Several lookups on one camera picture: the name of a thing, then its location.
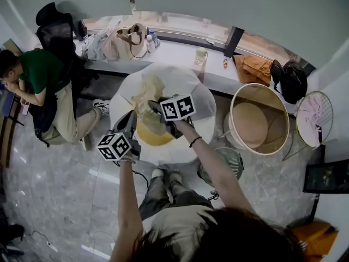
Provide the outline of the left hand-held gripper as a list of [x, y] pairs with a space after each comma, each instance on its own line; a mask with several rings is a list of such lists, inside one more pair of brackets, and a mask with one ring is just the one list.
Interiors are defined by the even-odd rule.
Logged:
[[138, 160], [141, 145], [134, 136], [137, 126], [137, 113], [129, 111], [108, 130], [97, 143], [97, 149], [106, 161]]

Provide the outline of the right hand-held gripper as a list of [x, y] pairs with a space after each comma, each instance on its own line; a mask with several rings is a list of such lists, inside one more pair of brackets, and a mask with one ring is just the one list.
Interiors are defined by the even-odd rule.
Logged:
[[148, 106], [155, 112], [159, 122], [165, 125], [167, 132], [175, 139], [183, 135], [177, 129], [175, 121], [181, 121], [196, 114], [196, 108], [191, 94], [171, 97], [160, 103], [149, 100]]

